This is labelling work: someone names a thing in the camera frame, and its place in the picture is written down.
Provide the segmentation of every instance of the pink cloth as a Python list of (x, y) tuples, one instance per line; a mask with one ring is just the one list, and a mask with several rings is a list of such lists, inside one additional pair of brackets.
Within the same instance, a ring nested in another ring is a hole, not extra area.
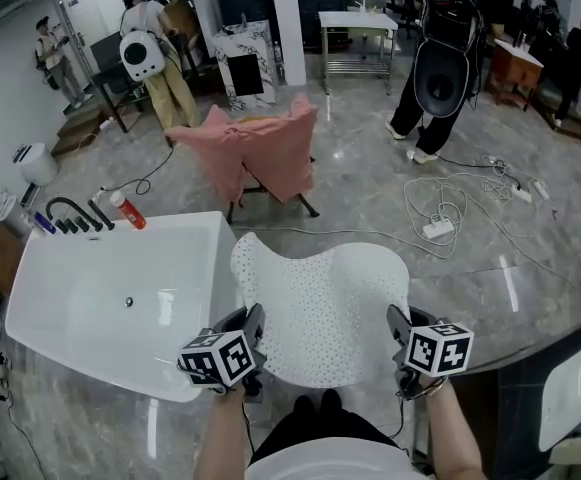
[(313, 187), (310, 145), (317, 110), (301, 93), (289, 113), (238, 123), (214, 105), (200, 127), (177, 126), (167, 130), (166, 135), (195, 150), (226, 200), (237, 202), (241, 198), (245, 164), (283, 203)]

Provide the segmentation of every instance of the black shoe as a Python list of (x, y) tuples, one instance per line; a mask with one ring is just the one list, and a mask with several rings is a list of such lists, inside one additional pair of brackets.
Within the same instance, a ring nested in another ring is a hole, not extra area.
[(339, 393), (334, 389), (328, 389), (321, 398), (321, 412), (332, 413), (343, 410), (343, 402)]
[(294, 402), (293, 412), (297, 414), (315, 414), (316, 410), (312, 400), (310, 400), (306, 395), (301, 395)]

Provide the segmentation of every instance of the white tabletop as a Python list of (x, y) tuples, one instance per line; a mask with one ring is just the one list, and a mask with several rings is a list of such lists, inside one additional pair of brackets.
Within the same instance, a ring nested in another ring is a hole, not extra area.
[(397, 30), (399, 25), (385, 14), (372, 12), (320, 12), (321, 27), (340, 28), (378, 28), (382, 30)]
[(532, 64), (536, 64), (537, 66), (543, 67), (543, 64), (541, 64), (541, 62), (539, 62), (537, 59), (535, 59), (528, 52), (524, 52), (521, 48), (515, 48), (510, 43), (506, 43), (505, 41), (502, 41), (501, 39), (495, 39), (494, 42), (497, 43), (499, 46), (501, 46), (501, 48), (503, 48), (504, 50), (510, 52), (515, 57), (519, 57), (520, 59), (527, 60), (528, 62), (531, 62)]

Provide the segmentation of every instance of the marble floor tile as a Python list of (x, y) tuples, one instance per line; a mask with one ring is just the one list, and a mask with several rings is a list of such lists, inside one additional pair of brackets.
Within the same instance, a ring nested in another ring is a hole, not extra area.
[[(280, 205), (266, 194), (253, 194), (246, 195), (244, 208), (235, 211), (233, 228), (237, 236), (253, 227), (353, 230), (317, 235), (257, 231), (271, 249), (291, 258), (353, 241), (390, 248), (409, 269), (411, 305), (463, 322), (475, 331), (471, 366), (477, 366), (581, 323), (581, 142), (553, 133), (533, 109), (524, 113), (514, 105), (497, 106), (483, 93), (476, 110), (465, 106), (440, 152), (444, 158), (465, 164), (482, 163), (483, 155), (500, 157), (508, 164), (508, 174), (524, 186), (533, 177), (546, 183), (551, 198), (539, 201), (535, 218), (534, 208), (521, 201), (503, 206), (489, 199), (475, 178), (453, 178), (452, 183), (482, 204), (495, 221), (501, 211), (510, 232), (523, 234), (534, 228), (531, 238), (514, 239), (525, 255), (472, 202), (456, 251), (448, 259), (386, 236), (360, 232), (393, 234), (447, 254), (448, 247), (430, 246), (415, 234), (404, 185), (420, 177), (447, 177), (458, 172), (496, 178), (491, 169), (460, 167), (442, 160), (424, 166), (413, 164), (406, 153), (414, 147), (417, 131), (399, 142), (386, 132), (384, 120), (394, 112), (410, 68), (409, 48), (404, 46), (395, 61), (391, 95), (386, 94), (382, 80), (333, 78), (328, 97), (319, 80), (320, 57), (308, 56), (312, 78), (306, 87), (282, 87), (276, 109), (247, 113), (286, 111), (300, 90), (319, 106), (312, 151), (315, 186), (305, 195), (321, 216), (310, 218), (298, 201)], [(203, 98), (199, 100), (202, 115), (213, 103), (227, 109), (222, 95)], [(34, 208), (44, 211), (47, 201), (57, 195), (85, 205), (99, 187), (140, 179), (169, 154), (151, 113), (144, 114), (128, 134), (110, 126), (90, 147), (61, 159), (57, 179), (40, 192)], [(168, 162), (150, 177), (150, 184), (151, 190), (141, 196), (135, 193), (136, 183), (124, 189), (148, 217), (227, 209), (193, 152), (184, 145), (174, 148)], [(142, 183), (140, 189), (146, 188)], [(428, 185), (413, 185), (411, 195), (424, 213), (438, 211), (439, 195)], [(448, 199), (461, 204), (456, 195), (449, 194)], [(107, 197), (102, 199), (101, 208), (119, 218)], [(70, 213), (57, 208), (56, 215)], [(419, 230), (427, 224), (420, 217), (415, 222)], [(1, 346), (14, 364), (10, 377), (15, 399), (12, 416), (30, 436), (47, 478), (192, 478), (209, 395), (189, 404), (158, 401), (59, 366), (5, 335)], [(297, 396), (308, 394), (318, 401), (322, 393), (272, 377), (265, 378), (264, 384), (264, 403), (248, 407), (256, 443), (261, 443), (291, 410)], [(395, 392), (391, 376), (341, 389), (344, 406), (381, 426), (386, 434), (394, 433), (401, 423)], [(414, 419), (408, 408), (400, 444), (411, 440)], [(23, 436), (10, 425), (5, 407), (0, 410), (0, 451), (11, 478), (39, 477), (35, 459)]]

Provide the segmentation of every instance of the door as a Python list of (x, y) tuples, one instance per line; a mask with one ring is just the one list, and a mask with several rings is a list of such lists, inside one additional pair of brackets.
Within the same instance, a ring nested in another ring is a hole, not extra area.
[(99, 72), (99, 66), (90, 48), (94, 43), (108, 36), (108, 29), (103, 21), (96, 0), (62, 0), (79, 45), (93, 73)]

